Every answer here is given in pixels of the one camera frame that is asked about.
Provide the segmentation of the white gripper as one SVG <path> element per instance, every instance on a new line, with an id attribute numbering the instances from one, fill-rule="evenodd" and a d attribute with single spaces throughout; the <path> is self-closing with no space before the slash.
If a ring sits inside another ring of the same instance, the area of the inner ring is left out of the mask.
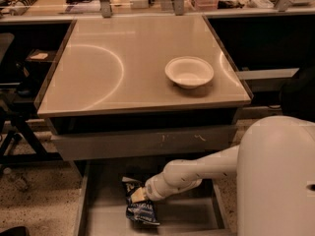
<path id="1" fill-rule="evenodd" d="M 147 197 L 151 201 L 160 201 L 171 194 L 170 187 L 162 175 L 156 175 L 146 181 L 145 188 L 138 188 L 132 195 L 133 203 L 143 202 Z"/>

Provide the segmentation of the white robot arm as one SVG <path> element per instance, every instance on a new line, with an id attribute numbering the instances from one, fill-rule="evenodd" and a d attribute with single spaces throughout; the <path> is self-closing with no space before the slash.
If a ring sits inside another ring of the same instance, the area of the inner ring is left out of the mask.
<path id="1" fill-rule="evenodd" d="M 168 162 L 131 201 L 160 201 L 231 174 L 237 236 L 315 236 L 315 123 L 293 117 L 263 118 L 235 147 Z"/>

